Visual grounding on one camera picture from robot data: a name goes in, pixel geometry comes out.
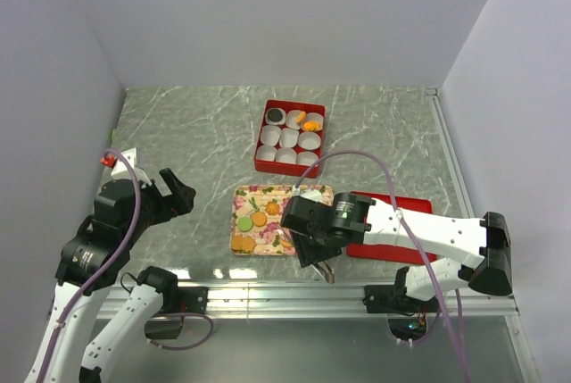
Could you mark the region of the white paper cup two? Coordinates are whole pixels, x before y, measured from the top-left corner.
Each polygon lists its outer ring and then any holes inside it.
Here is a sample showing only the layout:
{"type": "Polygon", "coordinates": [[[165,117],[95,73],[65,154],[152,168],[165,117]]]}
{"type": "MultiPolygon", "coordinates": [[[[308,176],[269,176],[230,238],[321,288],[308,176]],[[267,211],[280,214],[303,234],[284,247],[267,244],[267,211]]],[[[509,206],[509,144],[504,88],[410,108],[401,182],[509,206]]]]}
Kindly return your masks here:
{"type": "Polygon", "coordinates": [[[285,124],[289,129],[300,129],[302,127],[302,124],[297,125],[294,121],[299,111],[300,110],[292,110],[286,115],[285,124]]]}

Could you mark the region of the white paper cup three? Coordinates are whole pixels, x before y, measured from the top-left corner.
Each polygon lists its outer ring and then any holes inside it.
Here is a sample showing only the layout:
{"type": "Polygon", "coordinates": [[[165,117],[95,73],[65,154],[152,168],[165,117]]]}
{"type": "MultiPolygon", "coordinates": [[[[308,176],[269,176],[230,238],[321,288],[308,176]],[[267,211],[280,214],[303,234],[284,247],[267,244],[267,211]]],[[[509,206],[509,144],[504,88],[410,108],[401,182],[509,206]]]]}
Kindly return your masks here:
{"type": "Polygon", "coordinates": [[[306,121],[317,121],[321,124],[321,130],[323,129],[324,126],[324,118],[321,114],[316,113],[316,112],[308,112],[306,119],[304,120],[304,122],[306,121]]]}

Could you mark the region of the metal tongs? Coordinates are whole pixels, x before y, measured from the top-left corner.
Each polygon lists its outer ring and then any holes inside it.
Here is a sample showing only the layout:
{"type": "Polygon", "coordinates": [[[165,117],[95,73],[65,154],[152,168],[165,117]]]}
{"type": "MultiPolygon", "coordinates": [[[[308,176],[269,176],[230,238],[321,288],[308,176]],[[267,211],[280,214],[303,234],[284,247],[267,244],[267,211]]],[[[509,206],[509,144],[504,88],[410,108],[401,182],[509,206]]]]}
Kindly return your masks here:
{"type": "Polygon", "coordinates": [[[333,285],[335,283],[335,271],[328,260],[315,262],[310,266],[327,284],[333,285]]]}

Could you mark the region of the red cookie box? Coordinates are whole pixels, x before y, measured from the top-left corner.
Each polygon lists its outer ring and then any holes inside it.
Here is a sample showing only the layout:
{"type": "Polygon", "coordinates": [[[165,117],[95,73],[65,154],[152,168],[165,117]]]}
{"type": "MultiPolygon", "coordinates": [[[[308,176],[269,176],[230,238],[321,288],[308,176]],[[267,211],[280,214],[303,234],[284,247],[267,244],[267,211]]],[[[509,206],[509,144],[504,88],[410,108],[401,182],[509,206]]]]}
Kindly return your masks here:
{"type": "Polygon", "coordinates": [[[255,142],[254,169],[309,179],[319,174],[323,154],[326,107],[321,104],[270,99],[262,114],[255,142]]]}

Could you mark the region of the white paper cup seven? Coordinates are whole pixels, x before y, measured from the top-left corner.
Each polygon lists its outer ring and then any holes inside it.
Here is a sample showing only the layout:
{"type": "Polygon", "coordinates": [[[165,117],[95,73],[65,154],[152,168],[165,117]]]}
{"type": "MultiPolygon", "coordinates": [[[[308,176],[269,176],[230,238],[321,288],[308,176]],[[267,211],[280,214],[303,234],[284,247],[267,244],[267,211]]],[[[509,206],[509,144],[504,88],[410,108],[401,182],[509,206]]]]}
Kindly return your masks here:
{"type": "Polygon", "coordinates": [[[274,146],[262,145],[258,147],[255,154],[255,159],[257,161],[263,161],[263,162],[274,162],[276,158],[276,153],[277,149],[274,146]]]}

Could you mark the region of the white paper cup eight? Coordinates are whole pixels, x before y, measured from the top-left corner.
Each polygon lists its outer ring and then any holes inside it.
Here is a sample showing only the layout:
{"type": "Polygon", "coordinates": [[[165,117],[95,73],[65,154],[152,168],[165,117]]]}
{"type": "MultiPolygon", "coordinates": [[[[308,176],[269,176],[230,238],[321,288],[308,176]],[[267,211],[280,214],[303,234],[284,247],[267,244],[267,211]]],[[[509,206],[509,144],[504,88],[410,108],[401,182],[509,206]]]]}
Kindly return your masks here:
{"type": "Polygon", "coordinates": [[[279,148],[275,154],[275,162],[285,164],[296,164],[297,153],[293,148],[282,147],[279,148]]]}

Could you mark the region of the orange flower cookie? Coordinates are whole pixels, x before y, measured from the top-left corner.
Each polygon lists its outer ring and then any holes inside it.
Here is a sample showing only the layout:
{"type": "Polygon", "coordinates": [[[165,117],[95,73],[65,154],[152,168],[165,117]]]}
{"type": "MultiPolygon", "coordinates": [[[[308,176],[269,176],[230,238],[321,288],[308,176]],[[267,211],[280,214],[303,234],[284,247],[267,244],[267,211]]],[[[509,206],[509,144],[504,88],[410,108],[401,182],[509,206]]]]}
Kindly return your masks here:
{"type": "Polygon", "coordinates": [[[265,213],[270,216],[280,213],[280,205],[277,202],[269,202],[265,206],[265,213]]]}

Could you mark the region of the aluminium rail frame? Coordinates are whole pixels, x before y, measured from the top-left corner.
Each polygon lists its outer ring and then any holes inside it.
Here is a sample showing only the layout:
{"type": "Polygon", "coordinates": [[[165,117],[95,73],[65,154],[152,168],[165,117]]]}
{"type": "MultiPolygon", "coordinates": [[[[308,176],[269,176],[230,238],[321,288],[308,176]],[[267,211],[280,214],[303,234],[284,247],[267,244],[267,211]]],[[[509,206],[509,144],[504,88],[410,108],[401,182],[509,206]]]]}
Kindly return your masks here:
{"type": "MultiPolygon", "coordinates": [[[[473,216],[464,181],[459,175],[459,166],[452,150],[450,135],[443,120],[443,113],[436,89],[428,89],[428,98],[436,127],[443,144],[443,151],[451,168],[451,176],[463,216],[473,216]]],[[[203,301],[204,311],[213,319],[324,319],[359,318],[364,316],[388,315],[400,319],[406,316],[396,312],[385,312],[393,304],[392,278],[372,280],[341,280],[336,264],[336,283],[327,284],[317,276],[315,279],[270,280],[260,279],[216,279],[195,282],[180,280],[185,294],[198,292],[199,287],[209,289],[203,301]]],[[[509,321],[519,316],[519,309],[513,295],[491,296],[480,294],[467,287],[459,288],[464,317],[504,316],[509,321]]],[[[98,320],[110,320],[128,299],[127,293],[117,285],[112,288],[103,302],[98,320]]]]}

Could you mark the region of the white paper cup six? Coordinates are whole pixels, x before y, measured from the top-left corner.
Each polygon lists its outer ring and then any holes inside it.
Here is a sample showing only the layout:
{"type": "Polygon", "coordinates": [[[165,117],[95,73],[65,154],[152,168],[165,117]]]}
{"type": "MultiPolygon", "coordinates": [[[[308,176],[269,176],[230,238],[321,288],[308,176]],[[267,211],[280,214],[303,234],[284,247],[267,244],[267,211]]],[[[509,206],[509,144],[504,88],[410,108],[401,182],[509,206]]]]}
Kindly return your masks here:
{"type": "Polygon", "coordinates": [[[297,145],[304,150],[317,150],[321,146],[321,136],[317,132],[305,131],[299,135],[297,145]]]}

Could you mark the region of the orange round cookie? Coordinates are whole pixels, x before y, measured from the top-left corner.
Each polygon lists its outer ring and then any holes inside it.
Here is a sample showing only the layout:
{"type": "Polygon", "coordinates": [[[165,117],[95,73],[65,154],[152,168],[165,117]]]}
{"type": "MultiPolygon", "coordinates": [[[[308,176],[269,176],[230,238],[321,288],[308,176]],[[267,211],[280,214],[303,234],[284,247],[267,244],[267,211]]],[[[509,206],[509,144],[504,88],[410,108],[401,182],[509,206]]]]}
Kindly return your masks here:
{"type": "Polygon", "coordinates": [[[251,215],[252,224],[256,227],[263,227],[267,223],[267,215],[265,212],[255,212],[251,215]]]}

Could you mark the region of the floral serving tray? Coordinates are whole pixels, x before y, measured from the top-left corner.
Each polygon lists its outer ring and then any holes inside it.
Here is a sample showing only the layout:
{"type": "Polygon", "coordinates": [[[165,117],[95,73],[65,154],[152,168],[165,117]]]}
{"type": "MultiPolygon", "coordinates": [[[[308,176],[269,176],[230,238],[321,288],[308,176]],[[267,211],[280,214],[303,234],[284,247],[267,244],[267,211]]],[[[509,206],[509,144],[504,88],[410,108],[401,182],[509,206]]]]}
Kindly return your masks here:
{"type": "Polygon", "coordinates": [[[294,196],[290,185],[244,185],[233,195],[230,250],[238,256],[295,256],[293,240],[280,225],[294,196]]]}

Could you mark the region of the white paper cup five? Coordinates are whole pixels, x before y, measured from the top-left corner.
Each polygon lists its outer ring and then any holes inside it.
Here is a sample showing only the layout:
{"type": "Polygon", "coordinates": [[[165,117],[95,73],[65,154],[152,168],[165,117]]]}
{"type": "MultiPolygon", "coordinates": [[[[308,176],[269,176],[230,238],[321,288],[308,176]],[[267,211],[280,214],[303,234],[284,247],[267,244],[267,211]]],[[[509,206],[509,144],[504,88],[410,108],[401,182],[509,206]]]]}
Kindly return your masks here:
{"type": "Polygon", "coordinates": [[[299,137],[298,129],[285,128],[281,130],[278,143],[281,147],[294,148],[295,146],[297,146],[298,137],[299,137]]]}

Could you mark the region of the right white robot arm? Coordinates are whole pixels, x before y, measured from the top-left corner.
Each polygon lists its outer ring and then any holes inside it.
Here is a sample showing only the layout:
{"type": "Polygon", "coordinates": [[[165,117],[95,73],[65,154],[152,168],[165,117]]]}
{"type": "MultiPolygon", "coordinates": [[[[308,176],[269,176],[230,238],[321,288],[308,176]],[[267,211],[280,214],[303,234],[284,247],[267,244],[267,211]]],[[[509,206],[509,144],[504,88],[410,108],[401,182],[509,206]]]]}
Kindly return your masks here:
{"type": "Polygon", "coordinates": [[[449,218],[339,193],[331,204],[292,197],[280,226],[292,235],[300,265],[324,271],[329,279],[333,276],[327,260],[351,245],[417,251],[420,265],[400,268],[391,286],[364,288],[369,313],[442,312],[444,295],[463,287],[487,296],[513,292],[509,229],[497,212],[449,218]]]}

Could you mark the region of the white paper cup nine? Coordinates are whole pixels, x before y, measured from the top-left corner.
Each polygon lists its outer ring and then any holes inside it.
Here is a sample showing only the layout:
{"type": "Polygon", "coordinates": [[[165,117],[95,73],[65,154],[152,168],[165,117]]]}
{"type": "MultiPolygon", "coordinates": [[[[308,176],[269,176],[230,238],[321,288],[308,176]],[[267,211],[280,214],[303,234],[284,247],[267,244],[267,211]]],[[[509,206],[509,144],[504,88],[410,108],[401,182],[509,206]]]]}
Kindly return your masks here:
{"type": "Polygon", "coordinates": [[[299,166],[309,167],[316,162],[318,158],[318,155],[313,152],[303,151],[297,154],[295,163],[299,166]]]}

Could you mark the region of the orange fish-shaped cookie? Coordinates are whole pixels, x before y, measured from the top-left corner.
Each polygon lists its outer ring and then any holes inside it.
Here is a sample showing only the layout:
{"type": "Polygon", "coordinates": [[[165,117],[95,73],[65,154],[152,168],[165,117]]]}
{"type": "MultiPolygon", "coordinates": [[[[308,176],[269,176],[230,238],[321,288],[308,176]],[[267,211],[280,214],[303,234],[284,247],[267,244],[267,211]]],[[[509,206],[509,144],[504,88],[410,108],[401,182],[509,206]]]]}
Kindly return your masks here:
{"type": "Polygon", "coordinates": [[[304,131],[317,132],[321,131],[321,124],[317,121],[306,121],[302,125],[304,131]]]}

